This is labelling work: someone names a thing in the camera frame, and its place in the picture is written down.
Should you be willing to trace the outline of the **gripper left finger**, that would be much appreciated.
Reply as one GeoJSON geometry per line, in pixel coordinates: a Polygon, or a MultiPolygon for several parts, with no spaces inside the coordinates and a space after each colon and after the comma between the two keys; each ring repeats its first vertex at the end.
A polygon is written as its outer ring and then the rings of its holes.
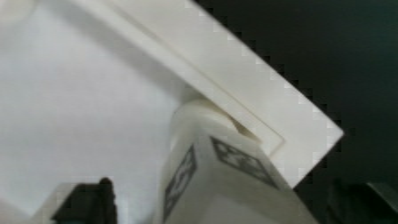
{"type": "Polygon", "coordinates": [[[113,184],[77,184],[51,216],[54,224],[116,224],[113,184]]]}

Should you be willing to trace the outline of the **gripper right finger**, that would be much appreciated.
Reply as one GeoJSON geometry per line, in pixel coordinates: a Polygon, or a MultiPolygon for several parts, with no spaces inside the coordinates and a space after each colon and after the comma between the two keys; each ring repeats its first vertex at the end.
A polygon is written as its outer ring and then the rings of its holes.
{"type": "Polygon", "coordinates": [[[386,184],[333,182],[330,224],[398,224],[398,192],[386,184]]]}

